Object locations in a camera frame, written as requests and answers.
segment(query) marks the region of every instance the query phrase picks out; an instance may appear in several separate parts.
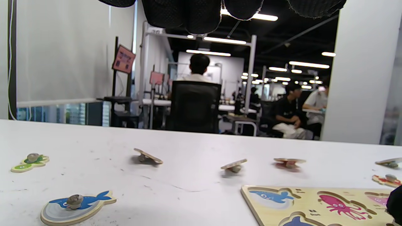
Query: fluorescent light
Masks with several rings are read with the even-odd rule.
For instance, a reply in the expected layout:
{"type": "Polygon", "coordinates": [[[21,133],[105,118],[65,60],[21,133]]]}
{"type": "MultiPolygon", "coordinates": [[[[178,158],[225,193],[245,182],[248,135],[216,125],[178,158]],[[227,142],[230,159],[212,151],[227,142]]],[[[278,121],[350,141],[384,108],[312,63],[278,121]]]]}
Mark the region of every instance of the fluorescent light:
{"type": "Polygon", "coordinates": [[[336,56],[336,53],[323,52],[322,55],[323,56],[332,56],[332,57],[334,57],[334,56],[336,56]]]}
{"type": "Polygon", "coordinates": [[[286,68],[269,67],[268,69],[271,70],[271,71],[287,72],[286,68]]]}
{"type": "Polygon", "coordinates": [[[215,42],[223,42],[223,43],[231,43],[231,44],[239,44],[245,45],[247,42],[239,41],[239,40],[231,40],[231,39],[219,39],[219,38],[212,38],[212,37],[204,37],[205,41],[215,41],[215,42]]]}
{"type": "MultiPolygon", "coordinates": [[[[221,14],[231,16],[230,13],[228,12],[228,10],[226,10],[226,9],[221,9],[221,14]]],[[[256,14],[254,14],[254,16],[251,19],[260,19],[260,20],[266,20],[266,21],[276,21],[278,19],[278,17],[277,16],[270,16],[270,15],[264,15],[264,14],[256,13],[256,14]]]]}
{"type": "Polygon", "coordinates": [[[275,80],[280,80],[280,81],[290,81],[290,78],[282,78],[282,77],[276,77],[275,80]]]}
{"type": "Polygon", "coordinates": [[[312,64],[312,63],[304,63],[304,62],[296,62],[296,61],[290,61],[289,64],[291,65],[297,65],[297,66],[305,66],[305,67],[312,67],[312,68],[329,68],[329,65],[325,64],[312,64]]]}
{"type": "Polygon", "coordinates": [[[188,49],[186,52],[187,53],[201,53],[201,54],[207,54],[207,55],[217,55],[217,56],[231,56],[230,53],[216,53],[216,52],[190,50],[190,49],[188,49]]]}

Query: white pillar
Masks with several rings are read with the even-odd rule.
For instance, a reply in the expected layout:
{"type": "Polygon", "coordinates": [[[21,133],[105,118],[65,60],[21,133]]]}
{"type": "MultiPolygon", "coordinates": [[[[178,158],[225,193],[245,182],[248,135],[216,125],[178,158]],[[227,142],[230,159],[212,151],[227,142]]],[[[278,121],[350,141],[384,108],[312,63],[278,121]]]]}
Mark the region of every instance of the white pillar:
{"type": "Polygon", "coordinates": [[[0,0],[0,119],[8,119],[8,0],[0,0]]]}
{"type": "Polygon", "coordinates": [[[349,0],[340,11],[322,140],[378,144],[402,0],[349,0]]]}

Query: metal frame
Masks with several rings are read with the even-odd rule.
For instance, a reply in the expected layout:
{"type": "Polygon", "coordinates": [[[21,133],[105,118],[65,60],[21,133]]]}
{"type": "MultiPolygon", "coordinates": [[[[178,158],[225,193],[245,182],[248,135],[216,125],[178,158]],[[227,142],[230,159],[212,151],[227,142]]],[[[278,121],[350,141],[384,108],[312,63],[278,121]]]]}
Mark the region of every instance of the metal frame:
{"type": "MultiPolygon", "coordinates": [[[[145,66],[148,65],[148,55],[149,55],[149,36],[154,35],[154,36],[162,36],[162,37],[168,37],[168,38],[177,38],[177,39],[186,39],[189,40],[186,35],[173,35],[173,34],[166,34],[166,33],[151,33],[148,32],[149,24],[147,22],[144,22],[143,25],[143,37],[142,37],[142,49],[141,49],[141,74],[140,74],[140,79],[139,79],[139,105],[143,106],[142,100],[144,98],[144,78],[145,78],[145,66]]],[[[213,43],[221,43],[218,41],[207,41],[206,42],[213,42],[213,43]]],[[[247,80],[247,88],[246,88],[246,101],[245,101],[245,112],[247,113],[249,110],[249,105],[250,105],[250,92],[251,92],[251,82],[253,80],[253,77],[251,74],[254,71],[254,59],[255,59],[255,50],[256,50],[256,43],[257,43],[257,36],[252,35],[251,36],[251,42],[246,43],[245,45],[242,46],[249,46],[250,47],[250,59],[248,62],[248,80],[247,80]]],[[[225,43],[225,44],[232,44],[232,45],[241,45],[241,44],[234,44],[234,43],[225,43]]],[[[151,106],[154,105],[154,100],[151,100],[151,106]]]]}

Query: white curtain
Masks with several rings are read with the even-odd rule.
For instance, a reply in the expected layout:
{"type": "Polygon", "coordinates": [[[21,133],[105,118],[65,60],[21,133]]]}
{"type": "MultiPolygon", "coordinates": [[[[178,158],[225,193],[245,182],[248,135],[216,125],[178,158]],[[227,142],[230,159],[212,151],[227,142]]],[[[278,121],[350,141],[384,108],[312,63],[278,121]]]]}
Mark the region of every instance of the white curtain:
{"type": "MultiPolygon", "coordinates": [[[[111,95],[115,36],[131,49],[133,21],[134,6],[18,0],[17,106],[91,102],[111,95]]],[[[117,94],[125,94],[126,79],[120,74],[117,94]]]]}

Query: black shirt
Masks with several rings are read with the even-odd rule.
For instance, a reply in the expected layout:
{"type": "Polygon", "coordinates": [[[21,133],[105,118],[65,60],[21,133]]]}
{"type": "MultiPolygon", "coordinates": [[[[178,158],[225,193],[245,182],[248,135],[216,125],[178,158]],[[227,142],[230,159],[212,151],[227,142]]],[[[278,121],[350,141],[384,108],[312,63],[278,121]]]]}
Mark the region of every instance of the black shirt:
{"type": "MultiPolygon", "coordinates": [[[[284,96],[276,102],[274,117],[276,118],[277,115],[280,115],[287,119],[291,119],[293,116],[297,115],[296,111],[297,111],[296,100],[289,102],[289,100],[287,99],[287,96],[284,96]]],[[[291,122],[276,120],[275,124],[279,124],[279,123],[294,124],[291,122]]]]}

